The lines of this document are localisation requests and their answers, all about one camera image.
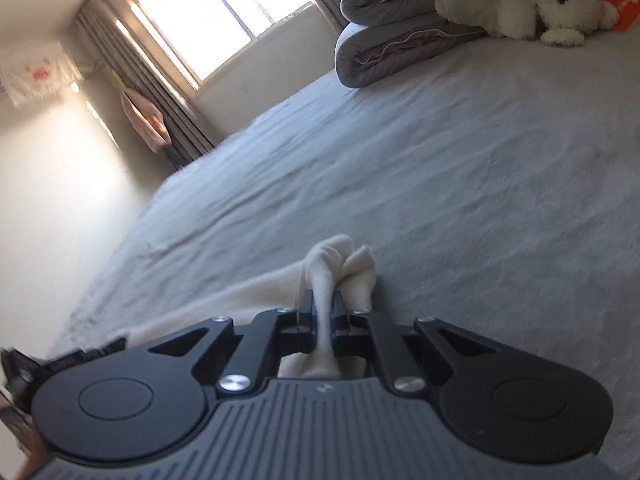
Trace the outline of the grey bed sheet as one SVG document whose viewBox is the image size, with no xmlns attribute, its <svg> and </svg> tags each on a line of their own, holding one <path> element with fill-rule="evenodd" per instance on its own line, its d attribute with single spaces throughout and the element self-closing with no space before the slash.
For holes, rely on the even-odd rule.
<svg viewBox="0 0 640 480">
<path fill-rule="evenodd" d="M 327 74 L 168 178 L 53 346 L 117 333 L 347 234 L 373 304 L 583 370 L 639 474 L 639 33 L 481 39 L 360 90 Z"/>
</svg>

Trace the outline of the grey curtain left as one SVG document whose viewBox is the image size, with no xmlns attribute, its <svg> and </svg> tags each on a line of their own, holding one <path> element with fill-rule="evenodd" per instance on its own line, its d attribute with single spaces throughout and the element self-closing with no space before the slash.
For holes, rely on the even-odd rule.
<svg viewBox="0 0 640 480">
<path fill-rule="evenodd" d="M 76 22 L 125 86 L 162 113 L 172 145 L 183 159 L 194 160 L 216 148 L 215 129 L 155 66 L 105 1 L 86 0 Z"/>
</svg>

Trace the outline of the pink hanging towel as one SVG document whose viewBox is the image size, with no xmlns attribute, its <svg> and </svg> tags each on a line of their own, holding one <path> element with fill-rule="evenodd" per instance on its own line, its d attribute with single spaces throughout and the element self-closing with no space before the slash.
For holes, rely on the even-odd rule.
<svg viewBox="0 0 640 480">
<path fill-rule="evenodd" d="M 125 88 L 120 92 L 120 102 L 132 128 L 153 153 L 171 146 L 163 114 L 151 101 L 139 92 Z"/>
</svg>

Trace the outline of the window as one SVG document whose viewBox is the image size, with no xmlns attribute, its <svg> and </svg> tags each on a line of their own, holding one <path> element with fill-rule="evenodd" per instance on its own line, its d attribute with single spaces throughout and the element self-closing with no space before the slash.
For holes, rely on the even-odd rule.
<svg viewBox="0 0 640 480">
<path fill-rule="evenodd" d="M 314 0 L 128 0 L 129 9 L 198 91 L 224 64 Z"/>
</svg>

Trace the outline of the white plush dog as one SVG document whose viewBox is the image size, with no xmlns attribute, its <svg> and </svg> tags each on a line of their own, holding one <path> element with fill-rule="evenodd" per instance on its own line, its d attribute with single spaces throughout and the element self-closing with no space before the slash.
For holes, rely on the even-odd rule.
<svg viewBox="0 0 640 480">
<path fill-rule="evenodd" d="M 620 19 L 616 6 L 604 0 L 435 0 L 434 7 L 441 18 L 493 37 L 538 38 L 555 47 L 581 46 Z"/>
</svg>

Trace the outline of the folded grey quilt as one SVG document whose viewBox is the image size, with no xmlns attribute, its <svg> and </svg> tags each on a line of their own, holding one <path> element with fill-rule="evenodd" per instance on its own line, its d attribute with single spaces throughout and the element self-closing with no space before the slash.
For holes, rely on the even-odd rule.
<svg viewBox="0 0 640 480">
<path fill-rule="evenodd" d="M 341 0 L 348 21 L 335 46 L 337 78 L 362 88 L 459 44 L 482 38 L 481 27 L 441 18 L 435 0 Z"/>
</svg>

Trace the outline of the orange book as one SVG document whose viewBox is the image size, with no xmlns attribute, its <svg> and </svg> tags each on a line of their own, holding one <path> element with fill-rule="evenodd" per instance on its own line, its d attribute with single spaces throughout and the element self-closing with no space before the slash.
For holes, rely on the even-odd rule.
<svg viewBox="0 0 640 480">
<path fill-rule="evenodd" d="M 639 24 L 640 0 L 600 0 L 610 4 L 616 11 L 614 32 L 626 32 Z"/>
</svg>

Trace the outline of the wall hanging cloth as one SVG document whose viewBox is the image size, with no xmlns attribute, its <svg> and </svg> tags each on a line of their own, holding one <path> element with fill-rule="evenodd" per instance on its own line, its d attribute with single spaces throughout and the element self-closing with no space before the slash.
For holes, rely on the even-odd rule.
<svg viewBox="0 0 640 480">
<path fill-rule="evenodd" d="M 81 72 L 59 41 L 1 55 L 1 84 L 16 108 L 47 99 L 79 81 Z"/>
</svg>

